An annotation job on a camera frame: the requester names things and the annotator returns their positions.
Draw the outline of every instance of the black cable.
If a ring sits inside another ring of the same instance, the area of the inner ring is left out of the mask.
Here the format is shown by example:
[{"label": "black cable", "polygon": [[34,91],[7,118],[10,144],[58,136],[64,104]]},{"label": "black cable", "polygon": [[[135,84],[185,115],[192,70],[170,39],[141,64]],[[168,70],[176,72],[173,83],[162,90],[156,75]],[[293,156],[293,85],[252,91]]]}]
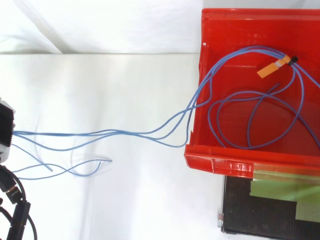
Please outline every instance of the black cable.
[{"label": "black cable", "polygon": [[8,170],[6,167],[2,166],[0,168],[0,170],[6,172],[7,174],[9,174],[15,181],[16,183],[18,184],[19,188],[20,188],[20,191],[21,191],[21,194],[22,194],[22,198],[23,200],[26,200],[26,191],[24,189],[24,186],[22,185],[21,181],[19,180],[19,178],[13,173],[11,172],[10,170]]},{"label": "black cable", "polygon": [[32,227],[33,238],[34,238],[34,240],[38,240],[37,229],[36,229],[36,226],[35,226],[34,221],[33,221],[32,218],[30,217],[30,215],[28,216],[28,220],[29,220],[29,223],[31,224],[31,227]]},{"label": "black cable", "polygon": [[[2,206],[0,206],[0,213],[2,213],[5,216],[5,218],[9,221],[9,223],[12,222],[12,216]],[[28,216],[28,220],[29,220],[29,223],[30,223],[32,231],[33,231],[33,238],[34,238],[34,240],[38,240],[37,229],[36,229],[34,221],[30,217],[30,215]]]},{"label": "black cable", "polygon": [[0,213],[2,213],[6,219],[8,219],[9,223],[12,222],[12,216],[10,215],[10,213],[5,210],[2,206],[0,206]]}]

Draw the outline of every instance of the black connector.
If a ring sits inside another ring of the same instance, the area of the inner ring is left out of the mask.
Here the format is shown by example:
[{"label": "black connector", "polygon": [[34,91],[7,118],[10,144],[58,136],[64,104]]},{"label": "black connector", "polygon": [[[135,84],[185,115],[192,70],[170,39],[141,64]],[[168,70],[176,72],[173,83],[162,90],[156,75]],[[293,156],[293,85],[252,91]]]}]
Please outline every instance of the black connector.
[{"label": "black connector", "polygon": [[9,198],[12,204],[19,203],[23,198],[22,193],[20,192],[17,186],[13,187],[9,191],[7,191],[5,194],[7,195],[7,197]]},{"label": "black connector", "polygon": [[293,56],[291,60],[288,62],[288,65],[291,66],[292,64],[298,62],[299,58],[297,56]]},{"label": "black connector", "polygon": [[4,193],[16,185],[16,181],[6,170],[7,168],[5,166],[0,165],[0,189]]},{"label": "black connector", "polygon": [[18,202],[15,206],[7,240],[22,240],[29,216],[29,210],[30,203],[26,200]]}]

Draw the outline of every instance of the black device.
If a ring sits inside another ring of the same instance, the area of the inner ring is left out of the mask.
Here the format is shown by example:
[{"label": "black device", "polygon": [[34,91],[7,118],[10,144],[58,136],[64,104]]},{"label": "black device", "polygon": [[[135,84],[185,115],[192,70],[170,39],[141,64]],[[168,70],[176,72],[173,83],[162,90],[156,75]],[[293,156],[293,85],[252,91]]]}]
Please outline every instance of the black device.
[{"label": "black device", "polygon": [[[14,129],[14,110],[0,98],[0,163],[7,160],[9,156],[11,140]],[[0,213],[10,222],[7,240],[22,240],[25,226],[29,220],[34,239],[37,240],[35,224],[29,216],[30,203],[26,199],[25,189],[19,178],[5,166],[0,164],[0,189],[15,205],[13,216],[1,207],[3,199],[0,198]]]},{"label": "black device", "polygon": [[296,202],[250,196],[251,181],[225,177],[223,232],[277,240],[320,239],[319,222],[296,220]]}]

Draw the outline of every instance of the green tape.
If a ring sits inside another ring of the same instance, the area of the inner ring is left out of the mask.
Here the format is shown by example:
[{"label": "green tape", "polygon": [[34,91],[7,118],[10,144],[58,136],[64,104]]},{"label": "green tape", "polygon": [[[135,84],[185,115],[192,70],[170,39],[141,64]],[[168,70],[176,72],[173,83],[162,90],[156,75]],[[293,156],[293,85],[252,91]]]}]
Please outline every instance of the green tape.
[{"label": "green tape", "polygon": [[251,196],[297,202],[297,220],[320,223],[320,186],[315,185],[319,177],[267,171],[253,177]]}]

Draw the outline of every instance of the white table surface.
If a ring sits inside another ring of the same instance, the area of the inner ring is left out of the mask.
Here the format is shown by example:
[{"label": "white table surface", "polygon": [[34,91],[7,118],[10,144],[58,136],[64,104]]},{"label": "white table surface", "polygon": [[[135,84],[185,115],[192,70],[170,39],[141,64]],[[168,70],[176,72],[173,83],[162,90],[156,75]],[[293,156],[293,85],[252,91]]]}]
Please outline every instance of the white table surface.
[{"label": "white table surface", "polygon": [[[0,55],[0,96],[16,110],[16,130],[149,131],[187,106],[198,86],[198,62],[198,54]],[[165,142],[183,143],[185,127],[186,119]],[[36,140],[67,148],[86,139]],[[92,158],[113,160],[93,177],[65,173],[22,181],[39,240],[258,239],[221,233],[217,217],[224,178],[188,168],[184,147],[119,135],[72,153],[39,149],[17,137],[13,143],[64,167]],[[5,163],[10,170],[35,164],[14,147]],[[95,166],[90,163],[77,171],[88,173]],[[51,174],[41,166],[17,175]],[[12,213],[9,200],[1,197]],[[6,239],[9,224],[3,216],[0,226],[0,238]],[[29,224],[23,239],[33,239]]]}]

